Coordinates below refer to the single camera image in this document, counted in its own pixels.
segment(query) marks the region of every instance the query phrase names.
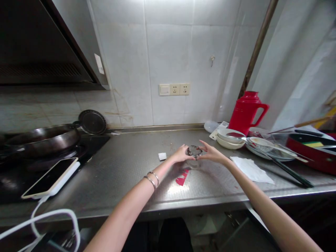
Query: frying pan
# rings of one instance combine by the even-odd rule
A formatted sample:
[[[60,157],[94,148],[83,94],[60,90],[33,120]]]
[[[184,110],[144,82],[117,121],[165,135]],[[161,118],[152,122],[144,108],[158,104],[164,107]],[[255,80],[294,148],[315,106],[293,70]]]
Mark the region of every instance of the frying pan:
[[[309,158],[308,163],[304,163],[316,170],[336,175],[336,148],[331,149],[331,153],[324,152],[318,148],[304,145],[306,142],[321,142],[323,145],[336,145],[336,141],[306,134],[289,134],[286,146],[291,150]]]
[[[81,139],[79,122],[38,128],[9,139],[5,145],[21,158],[39,158],[75,146]]]

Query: gas stove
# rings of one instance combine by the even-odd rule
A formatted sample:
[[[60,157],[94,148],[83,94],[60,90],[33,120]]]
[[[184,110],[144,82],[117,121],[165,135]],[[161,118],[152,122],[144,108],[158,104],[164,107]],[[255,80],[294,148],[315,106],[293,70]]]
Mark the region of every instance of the gas stove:
[[[109,136],[104,135],[84,135],[77,146],[57,155],[40,159],[7,158],[3,160],[0,163],[0,204],[30,200],[21,199],[21,195],[61,159],[77,157],[80,162],[80,167],[77,169],[79,171],[109,139]]]

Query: wall socket panel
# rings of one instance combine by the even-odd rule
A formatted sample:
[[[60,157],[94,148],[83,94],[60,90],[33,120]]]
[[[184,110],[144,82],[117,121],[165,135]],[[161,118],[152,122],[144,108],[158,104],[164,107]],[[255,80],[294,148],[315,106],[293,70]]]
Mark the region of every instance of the wall socket panel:
[[[160,96],[189,95],[190,83],[160,84]]]
[[[180,84],[180,95],[189,95],[190,92],[190,83]]]
[[[180,84],[169,84],[169,95],[180,95]]]

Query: silver bangle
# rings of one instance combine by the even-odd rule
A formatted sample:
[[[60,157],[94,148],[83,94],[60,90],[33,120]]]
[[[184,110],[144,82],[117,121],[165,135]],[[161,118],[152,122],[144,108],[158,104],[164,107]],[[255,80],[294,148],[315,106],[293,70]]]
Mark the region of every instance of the silver bangle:
[[[152,173],[155,177],[156,177],[156,179],[157,179],[157,184],[159,185],[159,178],[157,177],[157,175],[154,173],[154,172],[152,172],[152,171],[150,171],[150,172],[148,172],[148,173]]]
[[[148,179],[154,186],[154,191],[156,190],[156,185],[154,183],[154,181],[150,178],[150,177],[147,177],[147,176],[144,176],[144,178]]]

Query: light switch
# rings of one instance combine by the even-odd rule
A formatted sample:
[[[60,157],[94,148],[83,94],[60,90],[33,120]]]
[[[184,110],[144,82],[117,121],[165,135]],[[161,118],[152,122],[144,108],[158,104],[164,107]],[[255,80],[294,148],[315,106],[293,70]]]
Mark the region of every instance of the light switch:
[[[160,95],[169,95],[169,84],[160,84]]]

